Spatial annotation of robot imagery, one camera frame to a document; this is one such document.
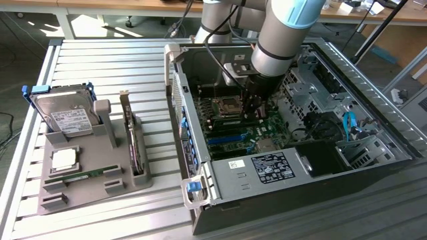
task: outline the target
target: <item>green circuit board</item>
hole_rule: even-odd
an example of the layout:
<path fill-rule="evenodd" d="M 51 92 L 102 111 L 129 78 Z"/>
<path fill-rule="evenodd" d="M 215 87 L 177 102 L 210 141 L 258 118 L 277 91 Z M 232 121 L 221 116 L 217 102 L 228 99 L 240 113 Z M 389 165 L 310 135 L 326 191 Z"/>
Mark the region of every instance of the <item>green circuit board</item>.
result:
<path fill-rule="evenodd" d="M 264 150 L 280 150 L 289 142 L 290 133 L 280 112 L 272 110 L 269 119 L 244 122 L 238 99 L 240 96 L 194 99 L 213 160 L 264 153 Z M 237 141 L 221 142 L 234 138 Z"/>

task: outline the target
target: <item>floor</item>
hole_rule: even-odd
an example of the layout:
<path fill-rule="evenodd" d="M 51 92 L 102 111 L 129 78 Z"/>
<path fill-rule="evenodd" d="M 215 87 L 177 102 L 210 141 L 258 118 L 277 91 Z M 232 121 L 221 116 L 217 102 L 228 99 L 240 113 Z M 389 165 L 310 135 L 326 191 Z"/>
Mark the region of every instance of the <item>floor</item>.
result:
<path fill-rule="evenodd" d="M 42 59 L 46 54 L 45 48 L 49 46 L 50 39 L 61 38 L 62 31 L 59 30 L 57 17 L 51 14 L 26 13 L 25 18 L 18 18 L 13 12 L 0 12 L 0 18 L 17 34 L 15 36 L 6 27 L 6 24 L 0 21 L 0 112 L 14 115 L 13 135 L 17 135 L 23 127 L 29 109 L 29 103 L 22 97 L 22 87 L 23 85 L 34 85 L 37 83 L 43 64 Z M 94 34 L 95 31 L 86 32 L 85 27 L 79 28 L 78 25 L 85 24 L 87 26 L 90 22 L 95 24 L 95 19 L 95 15 L 70 16 L 74 25 L 77 24 L 75 32 L 82 38 L 94 38 L 91 34 Z M 163 38 L 170 25 L 179 19 L 173 17 L 167 18 L 166 25 L 161 25 L 161 17 L 135 16 L 133 17 L 134 28 L 126 27 L 126 20 L 126 16 L 105 16 L 105 22 L 109 23 L 109 26 L 106 28 L 98 28 L 97 33 L 99 33 L 99 38 L 134 38 L 133 33 L 146 38 Z M 186 36 L 189 37 L 197 34 L 201 19 L 189 18 L 183 25 L 186 27 Z M 37 41 L 41 42 L 45 48 L 31 39 L 23 29 Z M 325 26 L 317 23 L 309 36 L 328 38 L 338 48 L 342 49 L 354 29 L 356 25 L 329 24 Z M 348 56 L 352 57 L 356 54 L 365 40 L 366 38 L 362 34 L 357 33 L 345 50 Z M 17 56 L 15 61 L 9 66 L 5 66 L 13 61 L 14 54 Z M 402 71 L 400 66 L 389 63 L 373 53 L 365 56 L 360 63 L 360 68 L 380 88 L 384 88 Z M 412 96 L 422 88 L 422 84 L 408 76 L 397 88 L 406 89 Z M 0 141 L 6 139 L 10 134 L 10 119 L 11 117 L 9 115 L 0 114 Z M 7 178 L 18 140 L 19 137 L 10 142 L 6 152 L 0 150 L 0 189 L 3 188 Z"/>

